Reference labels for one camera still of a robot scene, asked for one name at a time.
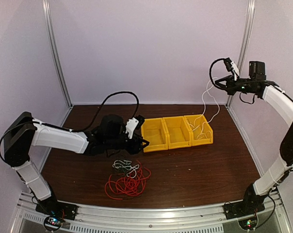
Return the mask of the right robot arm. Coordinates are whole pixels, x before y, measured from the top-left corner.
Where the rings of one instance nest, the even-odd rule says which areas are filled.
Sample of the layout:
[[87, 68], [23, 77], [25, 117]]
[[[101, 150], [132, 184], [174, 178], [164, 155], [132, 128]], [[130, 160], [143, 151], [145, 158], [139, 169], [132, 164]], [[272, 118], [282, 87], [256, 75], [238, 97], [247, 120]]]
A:
[[247, 188], [244, 194], [240, 210], [248, 215], [293, 171], [293, 100], [276, 82], [267, 80], [264, 62], [249, 62], [247, 78], [240, 77], [239, 69], [230, 58], [219, 58], [215, 62], [223, 62], [229, 75], [214, 81], [214, 87], [230, 96], [236, 93], [253, 94], [272, 107], [288, 129], [280, 143], [276, 161], [261, 178]]

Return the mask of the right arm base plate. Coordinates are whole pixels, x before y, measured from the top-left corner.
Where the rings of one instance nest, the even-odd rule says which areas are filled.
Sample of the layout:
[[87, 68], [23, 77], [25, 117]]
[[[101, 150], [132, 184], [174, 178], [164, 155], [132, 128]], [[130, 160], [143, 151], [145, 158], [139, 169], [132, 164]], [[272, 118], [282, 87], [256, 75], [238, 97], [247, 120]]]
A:
[[257, 212], [261, 212], [265, 210], [265, 206], [263, 204], [255, 205], [255, 206], [247, 206], [243, 201], [238, 202], [226, 202], [223, 205], [224, 214], [226, 219], [234, 219], [241, 218], [244, 216], [254, 215]]

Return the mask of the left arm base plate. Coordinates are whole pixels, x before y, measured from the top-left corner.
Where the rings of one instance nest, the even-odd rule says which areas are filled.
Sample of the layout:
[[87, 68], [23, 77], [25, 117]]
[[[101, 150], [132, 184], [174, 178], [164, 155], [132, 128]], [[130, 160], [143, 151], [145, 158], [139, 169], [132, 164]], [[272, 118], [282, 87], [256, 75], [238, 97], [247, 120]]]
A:
[[57, 203], [55, 207], [42, 207], [40, 204], [37, 204], [35, 208], [37, 212], [68, 220], [75, 220], [77, 209], [77, 205], [64, 202]]

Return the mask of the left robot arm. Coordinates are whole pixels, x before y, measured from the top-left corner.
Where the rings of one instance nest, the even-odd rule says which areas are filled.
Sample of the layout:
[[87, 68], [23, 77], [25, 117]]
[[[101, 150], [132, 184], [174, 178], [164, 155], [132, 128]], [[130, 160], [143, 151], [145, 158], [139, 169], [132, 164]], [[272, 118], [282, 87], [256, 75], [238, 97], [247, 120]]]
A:
[[118, 115], [107, 115], [92, 130], [66, 129], [22, 113], [0, 138], [0, 158], [22, 178], [33, 191], [38, 203], [51, 216], [59, 214], [61, 205], [52, 188], [33, 164], [31, 147], [41, 146], [95, 156], [108, 150], [125, 150], [137, 154], [149, 145], [136, 134], [145, 119], [137, 116], [124, 122]]

